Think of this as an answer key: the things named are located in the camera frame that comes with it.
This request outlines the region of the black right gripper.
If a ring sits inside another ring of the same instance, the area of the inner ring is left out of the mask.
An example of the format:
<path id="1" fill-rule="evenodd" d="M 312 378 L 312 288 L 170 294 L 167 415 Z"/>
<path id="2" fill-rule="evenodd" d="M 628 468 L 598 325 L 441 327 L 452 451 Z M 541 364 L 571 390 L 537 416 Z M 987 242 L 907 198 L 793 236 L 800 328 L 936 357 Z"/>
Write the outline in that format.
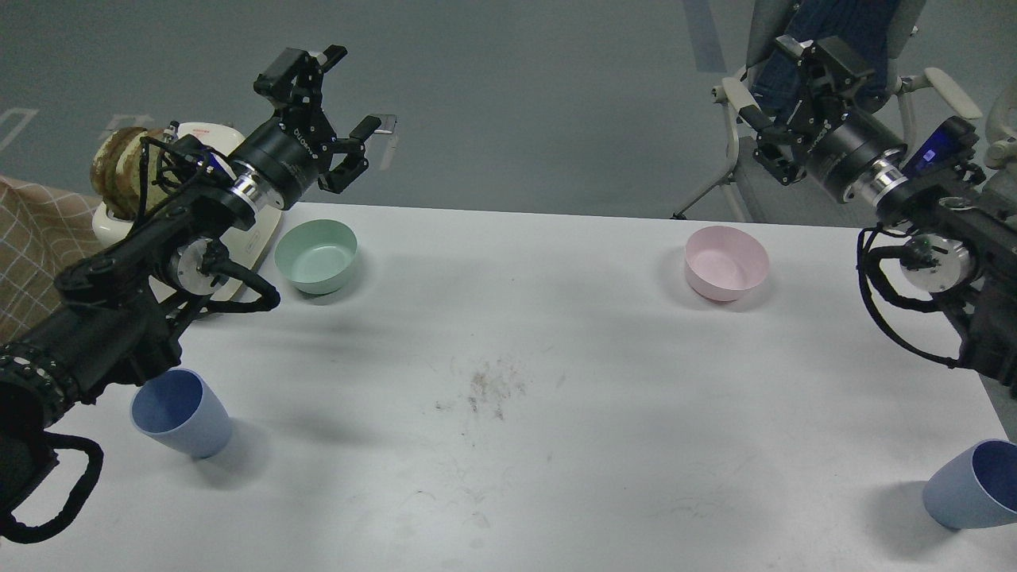
<path id="1" fill-rule="evenodd" d="M 742 109 L 756 131 L 753 159 L 779 184 L 810 178 L 837 203 L 854 201 L 872 166 L 896 166 L 907 151 L 897 133 L 854 108 L 875 69 L 840 37 L 799 42 L 783 35 L 775 44 L 795 62 L 798 93 L 790 109 Z"/>

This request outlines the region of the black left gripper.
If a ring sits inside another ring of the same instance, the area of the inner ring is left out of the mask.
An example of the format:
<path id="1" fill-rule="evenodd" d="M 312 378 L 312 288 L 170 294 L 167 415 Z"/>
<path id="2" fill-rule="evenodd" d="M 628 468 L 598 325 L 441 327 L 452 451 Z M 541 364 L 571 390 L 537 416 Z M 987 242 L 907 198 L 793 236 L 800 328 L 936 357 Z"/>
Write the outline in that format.
<path id="1" fill-rule="evenodd" d="M 254 93 L 273 113 L 238 146 L 236 165 L 277 209 L 291 209 L 312 185 L 340 195 L 369 168 L 366 142 L 384 123 L 381 116 L 365 116 L 340 138 L 321 108 L 323 77 L 346 54 L 340 44 L 313 53 L 285 48 L 254 80 Z"/>

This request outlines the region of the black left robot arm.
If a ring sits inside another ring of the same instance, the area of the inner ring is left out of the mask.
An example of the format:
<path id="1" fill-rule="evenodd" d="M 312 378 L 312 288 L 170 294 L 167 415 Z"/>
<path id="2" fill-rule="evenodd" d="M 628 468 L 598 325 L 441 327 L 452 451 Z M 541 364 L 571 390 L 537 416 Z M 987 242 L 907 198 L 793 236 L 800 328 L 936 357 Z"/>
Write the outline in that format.
<path id="1" fill-rule="evenodd" d="M 250 314 L 280 303 L 275 286 L 232 261 L 222 243 L 265 207 L 291 209 L 312 185 L 342 193 L 369 166 L 365 145 L 381 117 L 339 137 L 321 108 L 324 76 L 346 55 L 286 48 L 254 80 L 273 115 L 234 151 L 193 135 L 141 138 L 141 167 L 156 146 L 167 163 L 139 184 L 165 185 L 152 214 L 125 237 L 55 279 L 61 304 L 2 347 L 2 536 L 39 544 L 72 524 L 99 480 L 102 448 L 50 427 L 111 384 L 141 386 L 179 365 L 180 337 L 200 316 Z"/>

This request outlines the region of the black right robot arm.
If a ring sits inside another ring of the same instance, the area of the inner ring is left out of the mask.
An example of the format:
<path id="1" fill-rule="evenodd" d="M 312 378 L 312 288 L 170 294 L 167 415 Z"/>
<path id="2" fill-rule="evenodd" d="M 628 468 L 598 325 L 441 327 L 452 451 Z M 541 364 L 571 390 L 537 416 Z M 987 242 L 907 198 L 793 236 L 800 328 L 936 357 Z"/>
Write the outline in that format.
<path id="1" fill-rule="evenodd" d="M 783 35 L 799 89 L 791 116 L 772 121 L 752 97 L 737 109 L 756 131 L 756 160 L 781 184 L 809 177 L 840 203 L 865 201 L 876 225 L 860 232 L 857 269 L 868 313 L 905 351 L 1015 387 L 1015 231 L 973 199 L 984 173 L 973 163 L 976 128 L 964 112 L 918 151 L 855 102 L 874 69 L 839 37 Z M 905 341 L 880 314 L 879 294 L 900 309 L 944 314 L 959 334 L 956 357 Z"/>

